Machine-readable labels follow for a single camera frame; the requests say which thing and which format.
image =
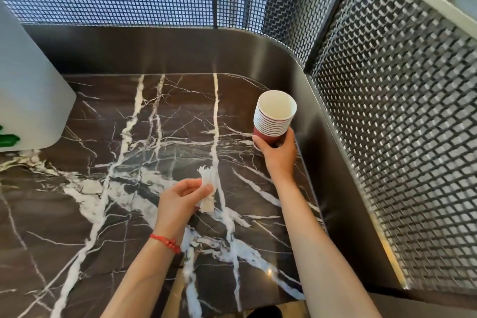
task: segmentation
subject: red string bracelet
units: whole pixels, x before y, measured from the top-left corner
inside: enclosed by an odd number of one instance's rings
[[[159,235],[150,235],[151,238],[159,240],[161,243],[163,243],[165,246],[167,246],[169,249],[171,249],[174,253],[180,254],[180,247],[176,244],[176,239],[168,239],[166,237],[161,237]]]

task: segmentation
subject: torn paper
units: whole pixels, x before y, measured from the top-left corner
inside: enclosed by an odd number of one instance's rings
[[[197,206],[200,208],[201,213],[211,213],[215,209],[214,194],[218,185],[218,173],[217,170],[211,167],[201,166],[197,170],[202,178],[202,184],[211,184],[214,188],[212,193],[208,195],[204,200],[200,201]]]

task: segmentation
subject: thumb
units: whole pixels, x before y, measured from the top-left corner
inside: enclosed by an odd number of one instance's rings
[[[252,135],[252,140],[255,142],[257,147],[260,149],[260,151],[263,152],[263,154],[266,154],[271,147],[259,136],[257,135]]]
[[[191,204],[195,205],[199,201],[205,199],[208,195],[212,193],[214,188],[211,184],[202,185],[200,188],[195,190],[193,193],[190,193],[186,198],[190,201]]]

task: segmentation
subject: brown marble surface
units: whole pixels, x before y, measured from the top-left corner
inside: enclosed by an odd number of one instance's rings
[[[251,144],[263,86],[224,74],[66,79],[78,98],[62,138],[0,154],[1,318],[99,317],[152,231],[158,195],[214,163],[216,210],[192,217],[153,316],[168,299],[180,299],[180,317],[303,299]],[[295,176],[319,219],[301,161]],[[180,267],[189,289],[170,295]]]

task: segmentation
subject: red paper cup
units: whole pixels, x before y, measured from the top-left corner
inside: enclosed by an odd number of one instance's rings
[[[289,94],[278,90],[262,93],[253,116],[253,134],[269,145],[275,143],[287,132],[296,110],[297,104]]]

